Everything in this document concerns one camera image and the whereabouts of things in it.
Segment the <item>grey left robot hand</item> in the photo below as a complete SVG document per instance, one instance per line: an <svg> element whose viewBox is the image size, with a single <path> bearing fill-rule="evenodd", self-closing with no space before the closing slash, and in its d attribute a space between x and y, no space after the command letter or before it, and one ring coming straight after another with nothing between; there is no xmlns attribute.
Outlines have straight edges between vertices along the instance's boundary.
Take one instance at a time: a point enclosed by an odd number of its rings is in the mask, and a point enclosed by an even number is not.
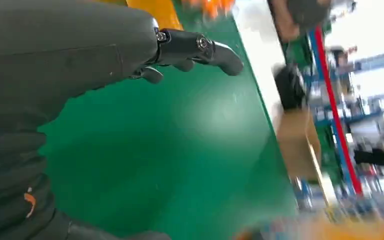
<svg viewBox="0 0 384 240"><path fill-rule="evenodd" d="M124 79L162 80L154 65L194 63L236 76L244 64L198 32L99 0L0 0L0 240L113 240L55 207L39 127L66 102Z"/></svg>

